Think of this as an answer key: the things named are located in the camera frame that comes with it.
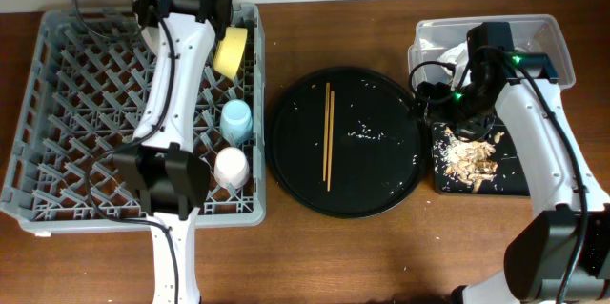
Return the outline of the peanut shell food scraps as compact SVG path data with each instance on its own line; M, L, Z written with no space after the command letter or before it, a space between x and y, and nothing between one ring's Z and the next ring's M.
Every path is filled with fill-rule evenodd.
M461 191L479 193L483 185L492 183L498 169L498 163L491 159L496 152L494 144L456 137L449 127L434 132L440 133L432 148L434 171L447 178L443 190L457 185Z

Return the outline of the white paper napkin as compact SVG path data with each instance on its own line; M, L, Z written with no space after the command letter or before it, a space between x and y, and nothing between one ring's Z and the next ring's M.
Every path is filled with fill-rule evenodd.
M455 47L445 51L438 59L439 62L449 63L455 66L455 72L444 68L448 75L448 84L454 89L460 81L465 66L469 61L468 46L466 42L462 42Z

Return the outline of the wooden chopstick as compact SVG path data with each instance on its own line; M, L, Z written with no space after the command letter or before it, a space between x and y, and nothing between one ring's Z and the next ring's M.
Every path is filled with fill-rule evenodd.
M330 119L330 94L331 85L326 83L325 86L325 116L324 116L324 138L323 138L323 181L327 179L327 163L328 163L328 134L329 134L329 119Z
M327 192L331 191L332 187L332 167L333 167L333 138L334 138L334 120L335 120L335 92L330 93L330 112L329 112L329 130L328 130L328 157L327 157Z

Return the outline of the light blue plastic cup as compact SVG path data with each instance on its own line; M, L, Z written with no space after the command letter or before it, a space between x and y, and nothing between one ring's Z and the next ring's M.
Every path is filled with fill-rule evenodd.
M233 99L222 108L220 131L222 136L232 139L236 145L246 142L253 134L253 114L243 100Z

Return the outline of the yellow bowl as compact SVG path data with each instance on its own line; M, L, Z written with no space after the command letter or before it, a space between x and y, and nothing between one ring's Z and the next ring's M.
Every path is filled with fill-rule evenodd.
M246 28L228 27L225 37L219 42L213 60L213 69L224 77L234 80L241 65L248 37Z

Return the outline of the pink plastic cup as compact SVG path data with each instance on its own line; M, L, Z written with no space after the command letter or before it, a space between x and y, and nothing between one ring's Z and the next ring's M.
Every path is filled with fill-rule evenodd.
M245 153L236 147L222 149L216 155L213 176L222 188L243 187L250 177L250 166Z

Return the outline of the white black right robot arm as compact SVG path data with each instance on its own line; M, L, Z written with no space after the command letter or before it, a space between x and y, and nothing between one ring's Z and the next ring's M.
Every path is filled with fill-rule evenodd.
M575 73L549 15L424 20L409 59L410 88L467 138L496 115L509 132L533 219L503 269L454 289L456 303L578 303L609 295L609 196L591 174L561 93Z

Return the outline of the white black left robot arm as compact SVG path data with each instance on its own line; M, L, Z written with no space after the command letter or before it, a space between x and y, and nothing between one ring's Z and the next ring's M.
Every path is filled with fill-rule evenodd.
M156 303L197 303L194 230L210 167L193 152L193 119L210 53L231 24L232 0L134 0L145 33L158 31L152 86L133 146L113 156L152 234Z

